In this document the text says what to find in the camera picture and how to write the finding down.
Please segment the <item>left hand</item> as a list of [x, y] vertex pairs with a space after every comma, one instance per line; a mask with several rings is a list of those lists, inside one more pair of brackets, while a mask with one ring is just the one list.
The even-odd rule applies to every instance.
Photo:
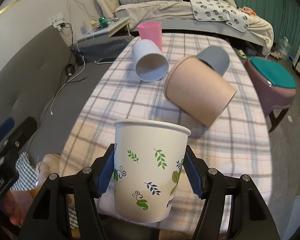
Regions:
[[21, 225], [32, 201], [29, 191], [7, 191], [2, 200], [2, 208], [13, 225]]

